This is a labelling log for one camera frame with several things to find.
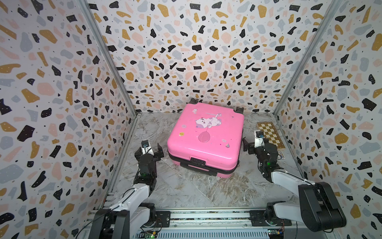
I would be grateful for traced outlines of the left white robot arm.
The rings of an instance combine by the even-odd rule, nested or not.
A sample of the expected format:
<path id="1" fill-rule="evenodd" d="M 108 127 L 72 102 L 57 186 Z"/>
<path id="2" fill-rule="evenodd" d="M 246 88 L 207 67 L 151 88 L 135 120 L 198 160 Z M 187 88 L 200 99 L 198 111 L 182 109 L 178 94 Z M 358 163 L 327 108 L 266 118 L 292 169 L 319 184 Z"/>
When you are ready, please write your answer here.
<path id="1" fill-rule="evenodd" d="M 95 218 L 89 223 L 89 239 L 131 239 L 144 226 L 156 226 L 155 205 L 144 201 L 155 189 L 156 163 L 164 157 L 162 147 L 157 147 L 155 151 L 144 143 L 135 152 L 138 171 L 132 187 L 110 208 L 96 212 Z"/>

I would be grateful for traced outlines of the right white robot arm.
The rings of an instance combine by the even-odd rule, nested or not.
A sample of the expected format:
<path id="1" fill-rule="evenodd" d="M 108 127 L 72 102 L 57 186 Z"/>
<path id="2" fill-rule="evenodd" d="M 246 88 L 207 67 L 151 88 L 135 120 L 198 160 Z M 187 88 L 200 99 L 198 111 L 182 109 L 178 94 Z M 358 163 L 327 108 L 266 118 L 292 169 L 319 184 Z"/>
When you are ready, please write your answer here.
<path id="1" fill-rule="evenodd" d="M 278 165 L 278 148 L 265 138 L 254 142 L 242 140 L 243 150 L 256 155 L 258 169 L 270 183 L 293 193 L 298 202 L 270 202 L 263 218 L 270 226 L 285 220 L 303 223 L 312 232 L 332 232 L 347 225 L 347 219 L 331 186 L 326 182 L 313 182 L 295 176 Z"/>

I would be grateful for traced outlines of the pink hard-shell suitcase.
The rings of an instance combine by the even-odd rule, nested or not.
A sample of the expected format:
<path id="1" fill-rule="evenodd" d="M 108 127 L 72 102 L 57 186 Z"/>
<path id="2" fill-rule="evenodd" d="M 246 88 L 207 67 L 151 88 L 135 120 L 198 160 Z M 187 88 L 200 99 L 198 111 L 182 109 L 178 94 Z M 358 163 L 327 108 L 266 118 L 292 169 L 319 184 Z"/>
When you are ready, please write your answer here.
<path id="1" fill-rule="evenodd" d="M 167 141 L 175 165 L 229 178 L 239 165 L 244 109 L 201 103 L 191 99 Z"/>

